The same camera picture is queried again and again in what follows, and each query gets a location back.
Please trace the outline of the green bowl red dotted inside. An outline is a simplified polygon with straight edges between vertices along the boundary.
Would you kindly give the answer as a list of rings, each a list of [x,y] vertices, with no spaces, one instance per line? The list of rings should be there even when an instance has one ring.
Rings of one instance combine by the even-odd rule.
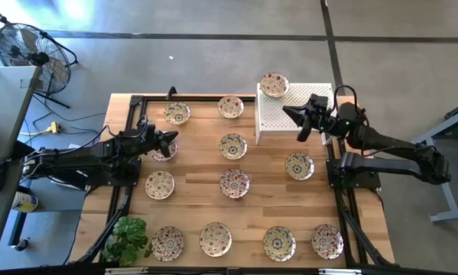
[[[221,222],[209,223],[200,232],[199,244],[204,254],[221,257],[231,248],[232,232]]]
[[[261,91],[272,98],[280,98],[290,89],[288,78],[282,73],[266,73],[259,81]]]
[[[166,199],[175,188],[174,177],[167,171],[154,171],[145,181],[145,192],[154,200]]]
[[[244,111],[244,103],[237,96],[227,95],[219,100],[217,110],[224,118],[238,118]]]

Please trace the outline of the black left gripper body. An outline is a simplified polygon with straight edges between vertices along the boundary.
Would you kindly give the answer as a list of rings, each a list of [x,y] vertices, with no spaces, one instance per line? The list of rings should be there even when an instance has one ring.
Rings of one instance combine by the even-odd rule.
[[[163,131],[159,130],[144,130],[131,129],[131,136],[135,136],[133,145],[131,147],[131,155],[138,156],[146,154],[151,150],[157,149],[159,144],[159,137]]]

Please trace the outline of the yellow bowl blue floral inside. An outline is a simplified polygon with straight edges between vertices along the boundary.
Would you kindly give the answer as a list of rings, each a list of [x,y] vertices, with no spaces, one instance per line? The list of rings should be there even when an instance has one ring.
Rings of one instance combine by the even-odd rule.
[[[313,176],[315,166],[313,159],[305,153],[292,153],[284,163],[287,174],[295,180],[308,180]]]
[[[182,125],[190,118],[190,107],[185,102],[172,102],[164,109],[164,120],[171,125]]]
[[[248,150],[247,140],[240,134],[227,134],[219,141],[219,152],[228,160],[238,160]]]
[[[285,262],[296,252],[296,238],[288,228],[274,226],[263,237],[263,249],[271,260]]]

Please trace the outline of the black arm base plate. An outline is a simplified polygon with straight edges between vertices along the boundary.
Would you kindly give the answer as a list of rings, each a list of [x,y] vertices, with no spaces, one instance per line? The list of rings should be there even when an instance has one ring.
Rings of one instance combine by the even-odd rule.
[[[132,162],[112,171],[93,170],[88,171],[87,186],[119,186],[133,187],[138,184],[141,170],[141,158],[137,157]]]
[[[358,171],[356,168],[347,167],[341,163],[341,159],[326,160],[326,173],[331,188],[380,190],[382,187],[376,172]]]

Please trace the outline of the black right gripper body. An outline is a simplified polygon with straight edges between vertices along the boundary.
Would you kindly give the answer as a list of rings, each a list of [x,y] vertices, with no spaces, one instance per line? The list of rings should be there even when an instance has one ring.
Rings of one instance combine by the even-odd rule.
[[[312,107],[306,111],[306,115],[304,126],[320,133],[328,132],[335,124],[335,118],[325,108]]]

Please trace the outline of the white perforated metal shelf riser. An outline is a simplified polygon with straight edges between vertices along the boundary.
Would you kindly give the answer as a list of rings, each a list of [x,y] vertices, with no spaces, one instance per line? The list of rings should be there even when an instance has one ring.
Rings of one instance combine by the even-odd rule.
[[[286,95],[272,98],[263,93],[258,82],[255,97],[256,144],[262,145],[265,137],[282,133],[298,133],[301,128],[283,111],[283,106],[305,105],[312,95],[327,97],[328,108],[333,107],[334,96],[331,83],[291,83]]]

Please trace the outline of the silver rail bracket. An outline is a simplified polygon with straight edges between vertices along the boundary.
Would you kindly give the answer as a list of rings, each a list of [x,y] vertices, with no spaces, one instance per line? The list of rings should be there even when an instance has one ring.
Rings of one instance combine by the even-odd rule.
[[[104,275],[142,275],[148,273],[147,267],[106,268]]]
[[[319,275],[362,275],[361,270],[356,269],[338,269],[338,268],[320,268]]]

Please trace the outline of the blue desk leg with caster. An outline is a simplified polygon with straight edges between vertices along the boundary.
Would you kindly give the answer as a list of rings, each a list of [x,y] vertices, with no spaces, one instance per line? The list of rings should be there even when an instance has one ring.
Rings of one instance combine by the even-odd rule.
[[[16,251],[24,251],[29,245],[29,238],[22,237],[24,223],[27,214],[25,212],[17,212],[16,219],[11,230],[8,246],[14,248]]]

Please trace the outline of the white yellow can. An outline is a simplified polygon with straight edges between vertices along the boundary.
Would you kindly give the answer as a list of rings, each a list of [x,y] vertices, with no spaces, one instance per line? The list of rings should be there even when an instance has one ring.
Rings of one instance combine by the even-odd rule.
[[[36,196],[24,192],[16,192],[11,208],[19,212],[29,213],[38,207],[38,203]]]

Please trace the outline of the navy bowl red floral inside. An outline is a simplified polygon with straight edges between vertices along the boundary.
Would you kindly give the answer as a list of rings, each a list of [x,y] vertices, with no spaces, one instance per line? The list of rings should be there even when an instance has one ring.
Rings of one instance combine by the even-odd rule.
[[[326,260],[337,259],[343,252],[343,236],[340,231],[328,224],[318,225],[310,239],[315,253]]]
[[[184,249],[184,236],[173,226],[165,226],[154,233],[152,238],[152,254],[162,262],[176,260]]]
[[[178,143],[176,140],[173,140],[172,142],[169,143],[169,146],[168,146],[168,149],[169,149],[169,153],[170,153],[170,156],[169,157],[165,157],[161,150],[153,150],[153,151],[150,151],[149,154],[150,156],[154,159],[154,160],[157,160],[157,161],[167,161],[167,160],[170,160],[172,159],[176,153],[177,153],[177,149],[178,149]]]
[[[224,172],[219,180],[219,188],[223,195],[230,199],[240,199],[247,194],[250,187],[249,176],[240,169]]]

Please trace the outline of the grey desk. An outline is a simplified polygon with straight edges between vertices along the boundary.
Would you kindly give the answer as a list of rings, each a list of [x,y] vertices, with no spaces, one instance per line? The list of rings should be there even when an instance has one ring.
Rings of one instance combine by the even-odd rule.
[[[21,179],[21,158],[28,153],[18,135],[38,81],[35,66],[0,66],[0,240]]]

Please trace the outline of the black floor fan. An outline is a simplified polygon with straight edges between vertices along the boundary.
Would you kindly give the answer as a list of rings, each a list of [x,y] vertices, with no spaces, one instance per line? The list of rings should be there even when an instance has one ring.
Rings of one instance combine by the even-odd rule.
[[[72,66],[78,64],[77,55],[46,31],[29,24],[6,24],[0,29],[0,61],[4,66],[37,67],[35,94],[69,108],[52,95],[69,84]]]

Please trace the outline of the green artificial plant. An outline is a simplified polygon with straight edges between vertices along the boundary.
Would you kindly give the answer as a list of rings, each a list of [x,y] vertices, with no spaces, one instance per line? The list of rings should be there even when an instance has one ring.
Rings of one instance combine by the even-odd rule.
[[[150,257],[153,245],[146,235],[147,223],[141,218],[121,217],[106,239],[102,256],[120,267],[130,267],[140,257]]]

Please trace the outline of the grey metal table frame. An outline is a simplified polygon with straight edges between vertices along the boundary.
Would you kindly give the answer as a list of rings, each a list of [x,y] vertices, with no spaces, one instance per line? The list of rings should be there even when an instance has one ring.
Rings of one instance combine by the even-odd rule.
[[[444,121],[434,126],[429,131],[416,137],[412,142],[426,145],[435,145],[438,140],[452,140],[458,142],[458,107],[444,116]],[[441,188],[446,198],[449,209],[430,216],[433,224],[458,219],[458,205],[454,198],[451,182],[442,183]]]

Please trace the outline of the black aluminium table frame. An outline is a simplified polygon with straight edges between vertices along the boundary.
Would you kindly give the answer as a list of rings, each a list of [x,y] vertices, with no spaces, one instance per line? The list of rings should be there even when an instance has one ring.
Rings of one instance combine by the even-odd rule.
[[[173,261],[162,262],[153,255],[140,257],[136,263],[149,270],[155,267],[231,267],[282,271],[288,268],[351,267],[359,262],[355,235],[349,227],[341,234],[349,239],[341,255],[326,260],[313,250],[312,231],[322,224],[339,225],[337,191],[329,187],[326,160],[334,151],[324,145],[319,134],[307,141],[297,141],[294,133],[277,134],[255,141],[255,104],[247,102],[238,118],[224,118],[217,110],[215,96],[189,96],[190,118],[173,126],[164,120],[166,103],[144,97],[145,114],[162,131],[178,132],[176,155],[167,161],[150,156],[141,159],[138,184],[132,190],[128,213],[146,221],[150,242],[154,233],[165,226],[178,228],[184,236],[184,249]],[[219,152],[219,141],[227,134],[240,134],[248,143],[244,157],[228,160]],[[284,167],[292,153],[308,154],[315,170],[308,180],[291,178]],[[221,175],[240,169],[250,178],[250,187],[240,199],[230,199],[219,188]],[[174,177],[175,188],[169,197],[154,200],[145,192],[145,181],[154,171],[167,171]],[[202,229],[221,222],[232,232],[232,245],[221,257],[210,257],[200,248]],[[296,238],[296,252],[285,262],[271,260],[263,249],[263,237],[274,226],[288,228]]]

